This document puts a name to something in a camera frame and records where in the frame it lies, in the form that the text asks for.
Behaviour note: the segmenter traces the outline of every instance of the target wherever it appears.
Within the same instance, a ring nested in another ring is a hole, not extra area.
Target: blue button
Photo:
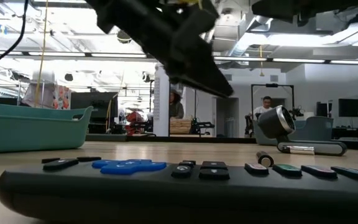
[[[125,165],[125,164],[111,164],[102,167],[100,172],[102,174],[120,174],[120,175],[131,175],[138,171],[138,166],[131,164],[131,165]]]
[[[121,161],[118,164],[120,164],[120,165],[139,165],[140,162],[137,162],[137,161]]]
[[[151,162],[148,164],[139,164],[138,171],[157,171],[166,168],[166,162]]]
[[[140,163],[147,163],[147,162],[152,162],[151,159],[128,159],[126,161],[129,162],[140,162]]]
[[[100,169],[100,168],[102,168],[104,166],[107,166],[107,165],[110,165],[110,164],[118,164],[119,162],[122,162],[122,161],[114,161],[114,160],[102,159],[102,160],[99,160],[99,161],[94,161],[92,163],[92,167],[96,168],[96,169]]]

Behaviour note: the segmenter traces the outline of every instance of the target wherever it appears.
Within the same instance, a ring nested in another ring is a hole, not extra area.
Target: man
[[[272,105],[272,98],[270,96],[265,96],[263,99],[263,106],[259,106],[254,110],[254,116],[258,119],[262,113],[272,109],[270,105]]]

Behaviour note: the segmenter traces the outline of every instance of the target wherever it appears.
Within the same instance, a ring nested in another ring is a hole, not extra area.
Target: white shirt
[[[264,112],[270,111],[271,109],[272,109],[272,108],[264,108],[263,106],[259,106],[259,107],[255,108],[255,110],[254,110],[254,116],[255,116],[255,118],[256,118],[256,115],[255,115],[255,114],[257,114],[257,113],[262,114],[262,113],[264,113]]]

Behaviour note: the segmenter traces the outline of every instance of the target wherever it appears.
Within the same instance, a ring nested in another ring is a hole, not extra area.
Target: remote control
[[[74,223],[358,220],[358,179],[342,175],[344,168],[99,159],[44,159],[50,162],[6,170],[0,201],[28,217]]]

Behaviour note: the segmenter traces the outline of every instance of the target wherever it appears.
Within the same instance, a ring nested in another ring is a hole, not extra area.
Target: red machine
[[[127,130],[127,135],[131,136],[136,133],[141,133],[142,130],[140,128],[131,128],[131,125],[136,122],[144,122],[143,117],[136,111],[130,113],[127,115],[127,121],[130,122],[129,125],[125,126],[125,129]]]

